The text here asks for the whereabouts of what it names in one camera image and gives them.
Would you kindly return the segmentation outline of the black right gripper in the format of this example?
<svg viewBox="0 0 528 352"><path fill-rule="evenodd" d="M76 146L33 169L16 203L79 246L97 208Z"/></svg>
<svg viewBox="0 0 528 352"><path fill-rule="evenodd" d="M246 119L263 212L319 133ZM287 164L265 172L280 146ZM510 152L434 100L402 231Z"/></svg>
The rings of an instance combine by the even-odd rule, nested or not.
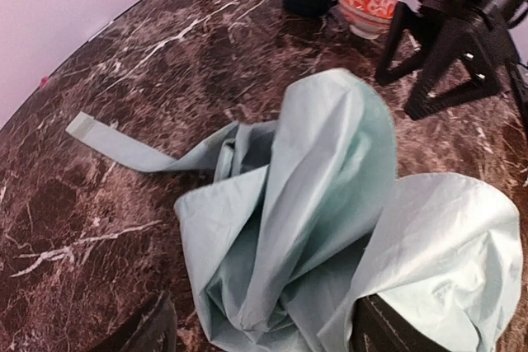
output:
<svg viewBox="0 0 528 352"><path fill-rule="evenodd" d="M423 65L404 107L412 120L495 96L501 90L497 68L519 59L509 33L519 8L520 0L423 0L421 14L440 25L427 58L420 49L391 68L404 31L419 43L423 37L423 18L398 2L375 80L388 85Z"/></svg>

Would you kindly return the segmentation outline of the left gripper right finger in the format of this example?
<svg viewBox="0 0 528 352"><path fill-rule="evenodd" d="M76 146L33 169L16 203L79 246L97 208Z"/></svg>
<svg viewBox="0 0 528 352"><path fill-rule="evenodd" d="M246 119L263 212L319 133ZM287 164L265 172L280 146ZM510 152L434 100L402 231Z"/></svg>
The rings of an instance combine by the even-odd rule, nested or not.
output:
<svg viewBox="0 0 528 352"><path fill-rule="evenodd" d="M352 351L477 351L479 333L461 314L412 306L405 317L377 294L356 301L351 314Z"/></svg>

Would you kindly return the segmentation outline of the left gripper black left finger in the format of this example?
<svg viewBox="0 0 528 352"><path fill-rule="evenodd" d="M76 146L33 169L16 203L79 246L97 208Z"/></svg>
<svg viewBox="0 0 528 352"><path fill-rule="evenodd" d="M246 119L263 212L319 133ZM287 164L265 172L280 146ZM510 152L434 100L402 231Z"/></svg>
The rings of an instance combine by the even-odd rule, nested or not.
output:
<svg viewBox="0 0 528 352"><path fill-rule="evenodd" d="M151 297L91 351L176 351L177 313L169 291Z"/></svg>

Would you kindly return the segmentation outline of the black and mint umbrella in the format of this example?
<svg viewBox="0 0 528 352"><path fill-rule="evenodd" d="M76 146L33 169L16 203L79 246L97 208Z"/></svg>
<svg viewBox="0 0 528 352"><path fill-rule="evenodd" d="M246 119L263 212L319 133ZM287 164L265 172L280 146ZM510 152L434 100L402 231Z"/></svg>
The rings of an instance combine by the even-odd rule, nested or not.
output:
<svg viewBox="0 0 528 352"><path fill-rule="evenodd" d="M342 68L288 86L280 117L180 159L85 113L70 135L141 172L211 170L175 210L197 315L226 351L346 351L380 296L452 351L492 351L521 296L517 207L457 173L397 175L381 97Z"/></svg>

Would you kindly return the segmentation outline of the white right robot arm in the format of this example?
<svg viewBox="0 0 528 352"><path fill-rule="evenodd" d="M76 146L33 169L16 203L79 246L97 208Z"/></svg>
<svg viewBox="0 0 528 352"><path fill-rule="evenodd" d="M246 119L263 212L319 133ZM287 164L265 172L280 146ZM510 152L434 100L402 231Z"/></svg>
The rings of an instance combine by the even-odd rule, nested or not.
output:
<svg viewBox="0 0 528 352"><path fill-rule="evenodd" d="M416 71L404 111L412 120L495 96L503 66L521 119L527 120L527 67L510 34L527 16L527 0L398 2L375 80L386 86Z"/></svg>

